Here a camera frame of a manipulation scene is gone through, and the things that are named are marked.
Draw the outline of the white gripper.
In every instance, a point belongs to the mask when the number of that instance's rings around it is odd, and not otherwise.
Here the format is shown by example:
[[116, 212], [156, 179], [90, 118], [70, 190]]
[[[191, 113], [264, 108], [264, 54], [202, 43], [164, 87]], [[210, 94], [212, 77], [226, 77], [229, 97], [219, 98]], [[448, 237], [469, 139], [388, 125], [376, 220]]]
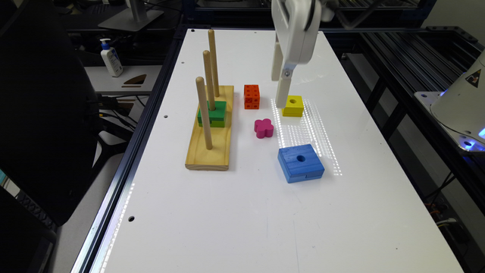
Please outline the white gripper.
[[313, 55], [321, 21], [321, 3], [314, 0], [273, 0], [271, 3], [278, 40], [274, 44], [271, 80], [278, 81], [275, 98], [278, 108], [285, 108], [295, 66], [307, 64]]

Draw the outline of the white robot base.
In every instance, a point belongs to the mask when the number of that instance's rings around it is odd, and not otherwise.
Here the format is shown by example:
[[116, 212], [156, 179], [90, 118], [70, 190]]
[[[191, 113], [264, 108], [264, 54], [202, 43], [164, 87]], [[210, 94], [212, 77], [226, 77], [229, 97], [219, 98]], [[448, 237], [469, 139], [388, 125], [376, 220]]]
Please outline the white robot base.
[[448, 89], [415, 98], [465, 152], [484, 152], [484, 54]]

